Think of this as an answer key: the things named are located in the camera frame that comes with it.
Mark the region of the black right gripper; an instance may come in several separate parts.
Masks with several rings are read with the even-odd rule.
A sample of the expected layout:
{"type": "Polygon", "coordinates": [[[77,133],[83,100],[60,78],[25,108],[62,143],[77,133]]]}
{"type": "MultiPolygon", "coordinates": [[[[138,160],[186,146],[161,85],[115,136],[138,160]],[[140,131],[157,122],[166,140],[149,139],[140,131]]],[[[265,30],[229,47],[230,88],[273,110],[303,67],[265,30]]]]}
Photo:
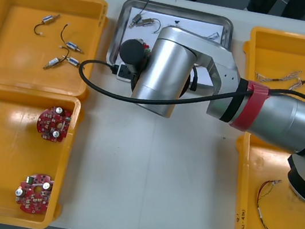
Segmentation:
{"type": "Polygon", "coordinates": [[[148,65],[148,57],[144,58],[143,61],[141,62],[141,64],[137,67],[137,71],[131,80],[131,89],[132,90],[135,89],[135,86],[136,86],[138,80],[140,79],[142,72],[144,70],[146,70],[147,65],[148,65]]]}

